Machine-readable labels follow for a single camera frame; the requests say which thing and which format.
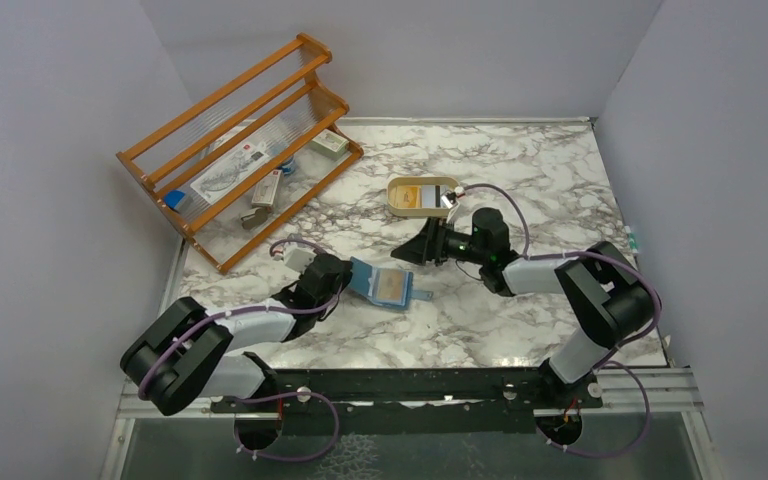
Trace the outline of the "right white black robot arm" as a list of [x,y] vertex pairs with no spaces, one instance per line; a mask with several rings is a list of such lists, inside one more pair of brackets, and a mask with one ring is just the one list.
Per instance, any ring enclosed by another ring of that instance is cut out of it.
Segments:
[[468,233],[455,231],[440,218],[429,218],[391,255],[415,265],[448,260],[475,264],[484,286],[502,297],[563,295],[578,328],[542,362],[536,383],[539,398],[552,407],[572,399],[577,384],[635,333],[654,326],[662,308],[654,287],[614,244],[602,241],[587,250],[560,254],[517,253],[510,245],[509,226],[495,208],[475,211]]

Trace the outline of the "blue leather card holder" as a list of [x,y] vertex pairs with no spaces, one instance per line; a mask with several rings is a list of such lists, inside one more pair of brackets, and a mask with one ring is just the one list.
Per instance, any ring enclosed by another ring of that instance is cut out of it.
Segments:
[[351,257],[352,278],[348,288],[372,305],[407,310],[413,300],[431,301],[433,293],[416,289],[413,273],[404,269],[376,267]]

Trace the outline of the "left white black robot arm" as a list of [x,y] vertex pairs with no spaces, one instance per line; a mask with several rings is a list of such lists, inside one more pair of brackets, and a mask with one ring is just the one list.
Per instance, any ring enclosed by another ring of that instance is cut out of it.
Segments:
[[352,278],[352,264],[320,253],[271,297],[208,313],[191,296],[175,300],[123,353],[120,369],[137,396],[172,416],[202,397],[236,396],[258,411],[273,401],[269,366],[235,350],[292,341],[324,321]]

